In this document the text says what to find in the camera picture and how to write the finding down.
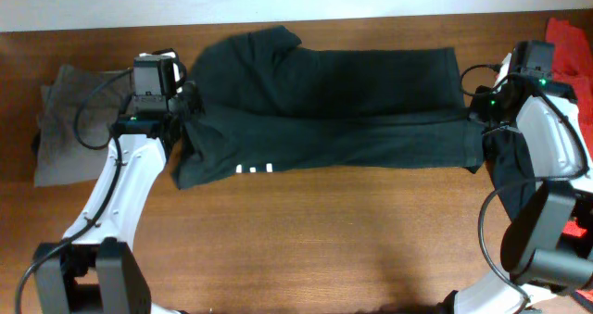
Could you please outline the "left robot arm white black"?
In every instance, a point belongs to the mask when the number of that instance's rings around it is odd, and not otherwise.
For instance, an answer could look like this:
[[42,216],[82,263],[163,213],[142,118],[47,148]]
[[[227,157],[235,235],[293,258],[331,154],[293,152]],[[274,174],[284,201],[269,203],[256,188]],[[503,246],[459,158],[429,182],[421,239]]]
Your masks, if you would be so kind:
[[132,93],[109,124],[107,158],[79,217],[57,243],[41,243],[15,293],[22,311],[34,279],[44,313],[163,313],[132,248],[146,199],[200,101],[173,49],[142,53],[123,72]]

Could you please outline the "dark green t-shirt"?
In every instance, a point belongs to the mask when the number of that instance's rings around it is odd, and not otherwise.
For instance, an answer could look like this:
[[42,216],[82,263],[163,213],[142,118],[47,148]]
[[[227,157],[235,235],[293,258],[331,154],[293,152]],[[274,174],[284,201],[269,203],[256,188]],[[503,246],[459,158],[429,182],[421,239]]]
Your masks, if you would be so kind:
[[477,170],[484,160],[450,47],[317,51],[278,26],[205,48],[189,79],[201,103],[183,125],[181,189],[248,169]]

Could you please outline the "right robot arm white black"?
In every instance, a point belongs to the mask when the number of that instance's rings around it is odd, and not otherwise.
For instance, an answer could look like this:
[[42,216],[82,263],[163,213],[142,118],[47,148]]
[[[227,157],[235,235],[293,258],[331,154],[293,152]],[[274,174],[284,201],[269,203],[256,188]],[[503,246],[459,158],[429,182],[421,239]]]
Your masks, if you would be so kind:
[[494,67],[495,85],[472,95],[469,120],[485,125],[484,136],[522,137],[531,164],[524,178],[496,186],[478,222],[485,222],[495,197],[535,191],[504,233],[499,264],[487,251],[485,233],[478,233],[490,271],[451,292],[438,304],[440,313],[533,313],[538,302],[592,288],[592,159],[574,88],[552,76],[554,50],[551,43],[519,42]]

